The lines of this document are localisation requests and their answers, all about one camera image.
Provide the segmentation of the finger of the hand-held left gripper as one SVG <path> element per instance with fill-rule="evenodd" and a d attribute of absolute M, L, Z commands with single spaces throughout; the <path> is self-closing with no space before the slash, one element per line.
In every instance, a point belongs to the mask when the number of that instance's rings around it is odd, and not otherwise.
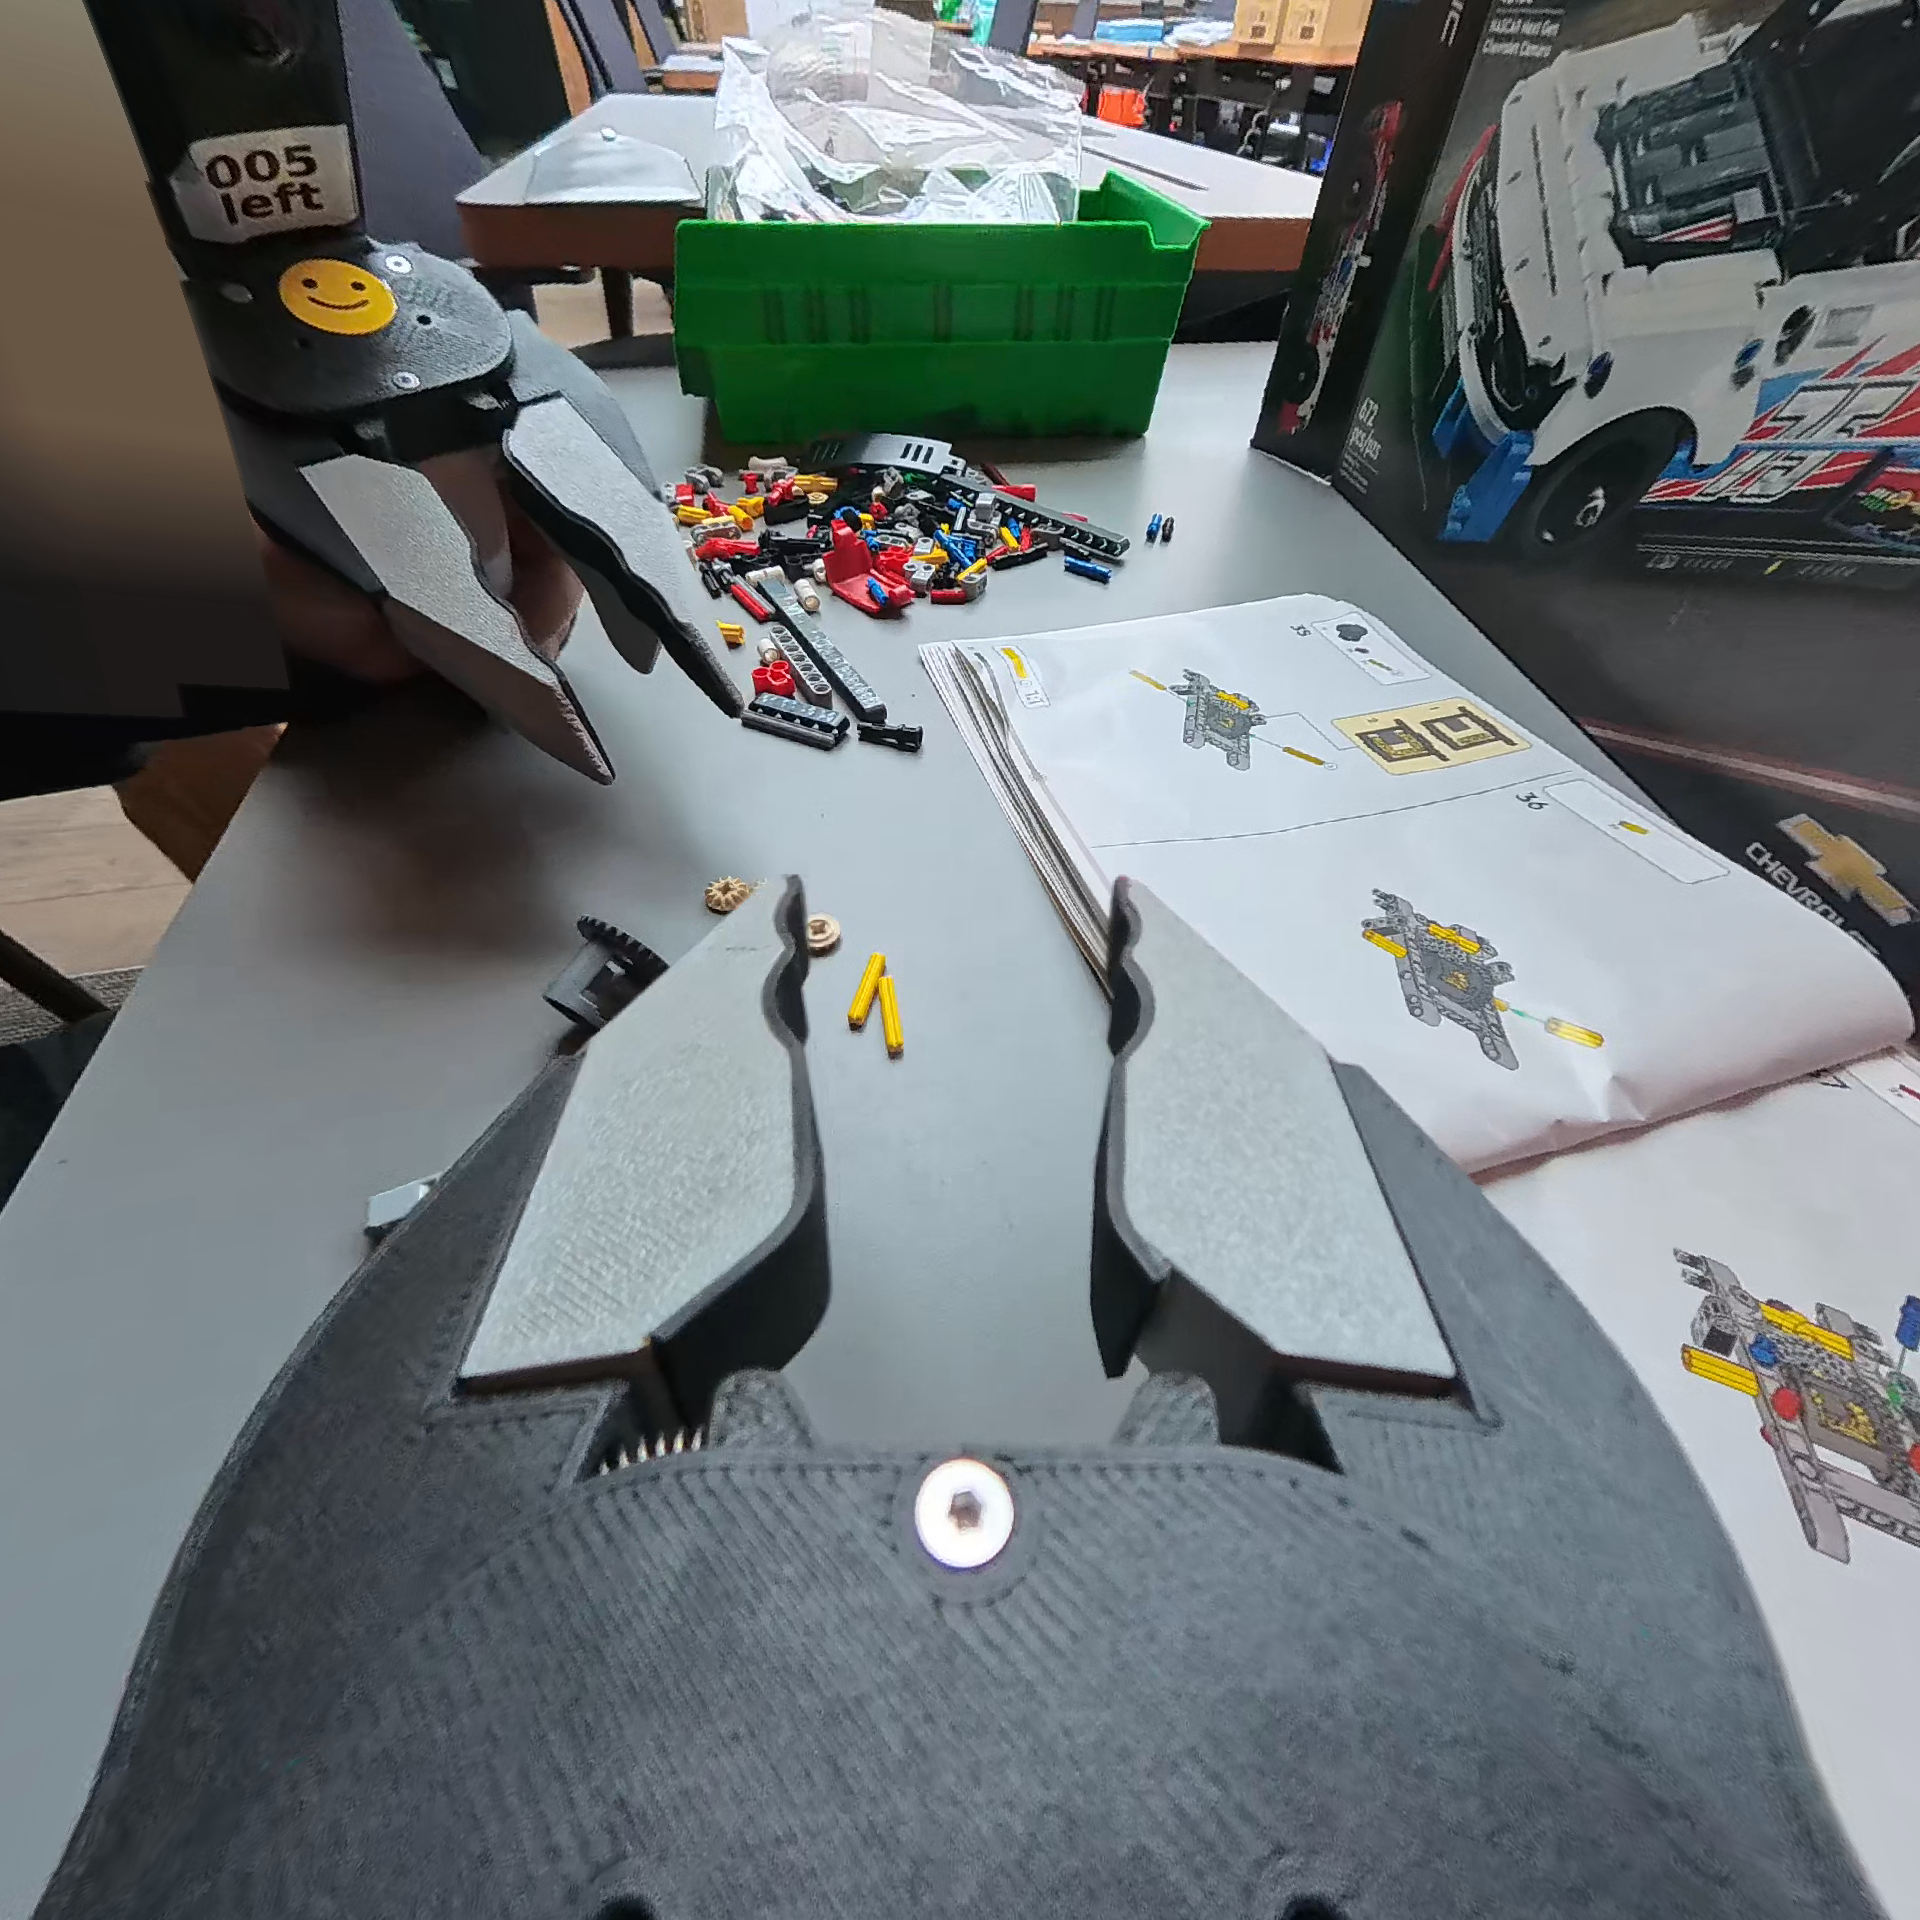
<path fill-rule="evenodd" d="M 558 396 L 524 403 L 501 453 L 524 511 L 582 581 L 627 664 L 646 675 L 664 655 L 721 715 L 745 714 L 708 643 L 678 526 L 617 447 Z"/>
<path fill-rule="evenodd" d="M 301 469 L 326 516 L 385 597 L 400 640 L 443 680 L 574 773 L 614 773 L 561 671 L 541 655 L 512 598 L 432 479 L 356 453 Z"/>

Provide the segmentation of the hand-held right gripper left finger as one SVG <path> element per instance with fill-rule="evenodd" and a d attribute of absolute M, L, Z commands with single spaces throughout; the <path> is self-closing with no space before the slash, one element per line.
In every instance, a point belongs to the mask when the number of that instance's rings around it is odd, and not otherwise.
<path fill-rule="evenodd" d="M 641 1426 L 705 1426 L 804 1349 L 829 1303 L 807 924 L 800 876 L 763 880 L 575 1053 L 464 1390 L 612 1381 Z"/>

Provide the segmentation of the long dark grey beam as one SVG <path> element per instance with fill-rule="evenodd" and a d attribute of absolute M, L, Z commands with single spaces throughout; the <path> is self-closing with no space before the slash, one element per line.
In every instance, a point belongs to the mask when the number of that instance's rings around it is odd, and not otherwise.
<path fill-rule="evenodd" d="M 1051 543 L 1083 560 L 1117 562 L 1132 543 L 1127 535 L 1091 523 L 1083 516 L 1051 509 L 1030 488 L 996 486 L 992 479 L 967 474 L 953 478 L 948 488 L 950 495 L 965 498 L 967 504 L 985 503 L 996 520 L 1014 523 L 1021 533 L 1032 535 L 1036 542 Z"/>
<path fill-rule="evenodd" d="M 792 582 L 772 566 L 756 568 L 752 579 L 760 597 L 772 604 L 791 634 L 796 634 L 800 646 L 807 650 L 807 655 L 815 663 L 832 691 L 852 710 L 854 719 L 868 727 L 884 724 L 888 710 L 877 691 L 836 646 L 821 616 L 800 600 Z"/>

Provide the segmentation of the race car set box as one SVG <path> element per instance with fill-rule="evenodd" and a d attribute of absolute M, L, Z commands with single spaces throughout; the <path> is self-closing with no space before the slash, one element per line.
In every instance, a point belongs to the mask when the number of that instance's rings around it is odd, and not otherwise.
<path fill-rule="evenodd" d="M 1918 979 L 1918 4 L 1373 4 L 1255 446 Z"/>

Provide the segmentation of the person's left forearm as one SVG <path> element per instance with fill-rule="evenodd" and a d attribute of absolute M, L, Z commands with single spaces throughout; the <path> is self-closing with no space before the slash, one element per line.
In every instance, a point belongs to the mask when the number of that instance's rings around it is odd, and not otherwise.
<path fill-rule="evenodd" d="M 117 783 L 149 749 L 173 738 L 273 727 L 299 714 L 288 687 L 223 687 L 188 684 L 180 714 L 1 714 L 1 800 L 32 800 Z"/>

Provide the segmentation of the pile of small building pieces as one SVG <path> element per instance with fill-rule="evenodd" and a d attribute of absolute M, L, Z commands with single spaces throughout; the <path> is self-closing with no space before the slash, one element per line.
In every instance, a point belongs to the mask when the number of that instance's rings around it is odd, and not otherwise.
<path fill-rule="evenodd" d="M 965 474 L 1003 488 L 1030 488 L 1011 484 L 993 466 L 967 461 Z M 759 623 L 772 621 L 776 610 L 760 597 L 756 568 L 782 571 L 807 610 L 817 612 L 825 597 L 846 606 L 825 582 L 835 516 L 857 518 L 875 549 L 901 554 L 905 579 L 916 587 L 915 604 L 961 607 L 992 575 L 1044 560 L 1061 560 L 1071 575 L 1100 584 L 1120 564 L 1040 543 L 1014 523 L 996 520 L 985 503 L 950 495 L 948 483 L 891 469 L 804 471 L 804 458 L 755 454 L 733 471 L 687 466 L 659 494 L 708 597 L 727 597 Z"/>

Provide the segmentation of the black gear housing piece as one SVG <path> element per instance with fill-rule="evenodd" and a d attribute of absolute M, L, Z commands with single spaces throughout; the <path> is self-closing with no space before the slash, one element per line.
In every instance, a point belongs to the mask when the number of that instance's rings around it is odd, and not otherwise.
<path fill-rule="evenodd" d="M 541 999 L 579 1032 L 591 1036 L 646 991 L 668 971 L 668 960 L 605 918 L 579 916 L 575 928 L 582 944 Z"/>

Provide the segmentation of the green storage bin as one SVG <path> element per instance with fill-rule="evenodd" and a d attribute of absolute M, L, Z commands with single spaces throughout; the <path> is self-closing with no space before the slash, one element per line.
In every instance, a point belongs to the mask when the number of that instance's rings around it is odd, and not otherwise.
<path fill-rule="evenodd" d="M 684 394 L 727 442 L 1135 438 L 1207 219 L 1121 173 L 1071 224 L 684 221 Z"/>

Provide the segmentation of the person's left hand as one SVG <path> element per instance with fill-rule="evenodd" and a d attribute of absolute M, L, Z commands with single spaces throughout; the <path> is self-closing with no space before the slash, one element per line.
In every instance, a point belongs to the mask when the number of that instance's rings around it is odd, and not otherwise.
<path fill-rule="evenodd" d="M 467 531 L 486 587 L 513 607 L 535 652 L 558 661 L 584 584 L 517 503 L 501 460 L 464 447 L 421 461 L 421 474 Z"/>

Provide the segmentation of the red panel piece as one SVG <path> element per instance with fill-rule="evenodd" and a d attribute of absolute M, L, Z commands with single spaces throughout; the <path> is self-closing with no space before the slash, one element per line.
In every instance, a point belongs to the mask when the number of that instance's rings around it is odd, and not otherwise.
<path fill-rule="evenodd" d="M 916 587 L 905 579 L 901 554 L 875 549 L 857 518 L 835 516 L 829 542 L 822 575 L 838 600 L 868 616 L 899 616 L 915 604 Z"/>

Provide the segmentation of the white instruction booklet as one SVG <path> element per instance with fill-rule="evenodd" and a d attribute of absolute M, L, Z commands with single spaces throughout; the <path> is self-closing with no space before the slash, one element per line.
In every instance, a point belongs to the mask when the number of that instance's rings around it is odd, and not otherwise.
<path fill-rule="evenodd" d="M 1916 1040 L 1883 965 L 1323 594 L 921 659 L 1088 955 L 1141 880 L 1572 1284 L 1916 1916 Z"/>

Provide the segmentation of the clear plastic bags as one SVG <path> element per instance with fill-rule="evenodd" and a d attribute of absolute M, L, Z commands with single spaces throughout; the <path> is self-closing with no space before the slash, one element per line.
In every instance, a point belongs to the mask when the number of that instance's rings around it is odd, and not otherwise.
<path fill-rule="evenodd" d="M 1076 219 L 1081 93 L 886 8 L 727 39 L 705 216 L 727 224 Z"/>

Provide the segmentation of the black vented panel piece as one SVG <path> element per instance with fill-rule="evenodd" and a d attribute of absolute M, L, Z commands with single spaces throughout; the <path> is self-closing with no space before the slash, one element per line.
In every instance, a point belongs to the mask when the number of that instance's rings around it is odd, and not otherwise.
<path fill-rule="evenodd" d="M 901 471 L 956 478 L 967 461 L 942 438 L 925 434 L 852 432 L 815 438 L 804 447 L 807 474 Z"/>

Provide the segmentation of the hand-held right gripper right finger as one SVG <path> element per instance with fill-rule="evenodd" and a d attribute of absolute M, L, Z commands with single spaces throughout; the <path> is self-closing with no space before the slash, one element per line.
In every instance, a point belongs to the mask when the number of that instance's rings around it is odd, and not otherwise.
<path fill-rule="evenodd" d="M 1207 1381 L 1451 1398 L 1457 1368 L 1323 1046 L 1152 890 L 1110 899 L 1092 1332 Z"/>

